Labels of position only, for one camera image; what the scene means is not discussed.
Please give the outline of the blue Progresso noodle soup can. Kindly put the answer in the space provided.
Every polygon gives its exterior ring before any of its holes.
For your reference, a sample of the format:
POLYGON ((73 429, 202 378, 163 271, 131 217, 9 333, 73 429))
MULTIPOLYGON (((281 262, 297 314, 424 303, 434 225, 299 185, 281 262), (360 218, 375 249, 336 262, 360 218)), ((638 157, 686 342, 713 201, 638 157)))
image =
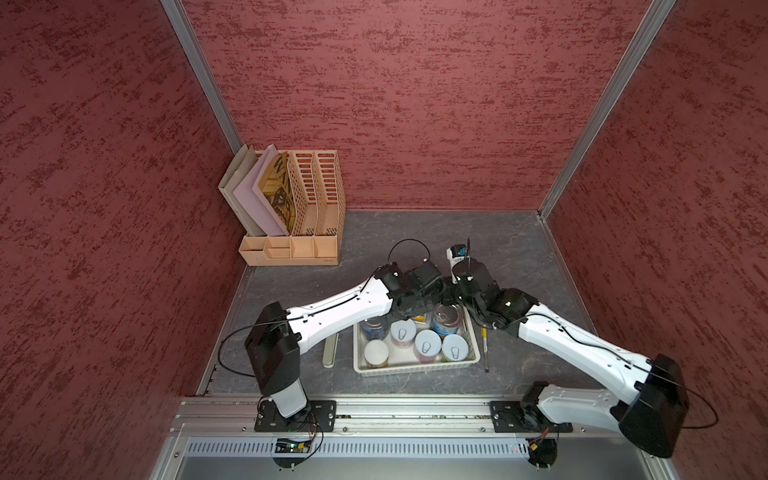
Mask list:
POLYGON ((432 329, 441 338, 457 334, 463 322, 463 314, 457 305, 438 304, 432 312, 432 329))

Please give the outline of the small pink can back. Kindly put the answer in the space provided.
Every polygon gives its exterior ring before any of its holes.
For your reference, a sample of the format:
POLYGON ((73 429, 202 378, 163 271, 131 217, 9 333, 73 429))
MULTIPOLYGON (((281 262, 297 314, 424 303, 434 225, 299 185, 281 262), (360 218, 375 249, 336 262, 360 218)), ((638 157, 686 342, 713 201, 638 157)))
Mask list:
POLYGON ((413 351, 416 359, 420 363, 431 363, 442 350, 442 339, 433 330, 425 329, 420 331, 413 344, 413 351))

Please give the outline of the small green can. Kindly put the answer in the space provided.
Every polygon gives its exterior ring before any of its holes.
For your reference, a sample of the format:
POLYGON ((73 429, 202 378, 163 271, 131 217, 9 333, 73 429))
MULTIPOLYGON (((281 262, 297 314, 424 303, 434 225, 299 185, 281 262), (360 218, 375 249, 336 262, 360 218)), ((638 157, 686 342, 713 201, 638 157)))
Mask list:
POLYGON ((469 356, 469 344, 459 334, 450 334, 443 338, 441 353, 446 362, 462 362, 469 356))

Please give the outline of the short yellow can white lid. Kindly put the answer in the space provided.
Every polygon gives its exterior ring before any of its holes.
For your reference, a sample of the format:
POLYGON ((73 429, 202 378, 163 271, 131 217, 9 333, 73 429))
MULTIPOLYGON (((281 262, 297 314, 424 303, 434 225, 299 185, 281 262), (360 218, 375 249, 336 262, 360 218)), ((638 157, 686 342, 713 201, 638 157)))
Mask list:
POLYGON ((389 361, 389 347, 385 341, 369 341, 363 350, 364 360, 369 369, 386 368, 389 361))

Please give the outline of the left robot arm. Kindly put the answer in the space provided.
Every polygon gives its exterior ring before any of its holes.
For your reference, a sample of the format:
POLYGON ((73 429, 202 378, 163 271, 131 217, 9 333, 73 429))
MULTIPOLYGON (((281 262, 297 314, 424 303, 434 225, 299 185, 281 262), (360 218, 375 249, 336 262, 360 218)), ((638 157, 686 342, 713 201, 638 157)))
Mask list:
POLYGON ((433 263, 403 271, 393 262, 324 300, 288 309, 278 302, 267 305, 244 341, 261 394, 284 419, 303 414, 308 408, 300 381, 303 354, 364 320, 381 317, 393 322, 425 314, 448 290, 449 281, 433 263))

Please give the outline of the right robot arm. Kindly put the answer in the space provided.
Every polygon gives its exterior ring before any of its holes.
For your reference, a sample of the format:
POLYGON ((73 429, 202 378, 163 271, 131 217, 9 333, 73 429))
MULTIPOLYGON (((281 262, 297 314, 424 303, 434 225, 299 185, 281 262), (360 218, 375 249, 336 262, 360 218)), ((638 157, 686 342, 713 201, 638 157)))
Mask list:
POLYGON ((568 389, 539 381, 525 405, 530 417, 613 430, 650 455, 672 456, 690 405, 675 360, 623 349, 522 290, 500 288, 479 261, 464 256, 450 265, 457 299, 473 318, 549 351, 601 386, 568 389))

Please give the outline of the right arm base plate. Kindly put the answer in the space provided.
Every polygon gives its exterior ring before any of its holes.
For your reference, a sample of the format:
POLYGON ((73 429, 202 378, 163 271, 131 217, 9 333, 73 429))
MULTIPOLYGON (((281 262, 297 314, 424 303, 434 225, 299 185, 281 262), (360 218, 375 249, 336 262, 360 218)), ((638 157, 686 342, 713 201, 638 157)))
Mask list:
POLYGON ((570 423, 553 423, 535 406, 520 401, 492 401, 490 418, 495 433, 550 434, 572 433, 570 423))

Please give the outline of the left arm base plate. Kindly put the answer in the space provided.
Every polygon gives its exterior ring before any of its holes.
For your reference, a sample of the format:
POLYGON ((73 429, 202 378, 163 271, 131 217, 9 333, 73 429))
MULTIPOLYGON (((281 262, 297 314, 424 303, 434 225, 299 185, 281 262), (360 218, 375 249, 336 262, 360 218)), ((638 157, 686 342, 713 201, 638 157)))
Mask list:
POLYGON ((327 433, 332 432, 336 421, 337 402, 333 400, 309 400, 307 405, 290 417, 283 417, 271 399, 258 405, 254 423, 255 432, 313 432, 317 425, 327 433))

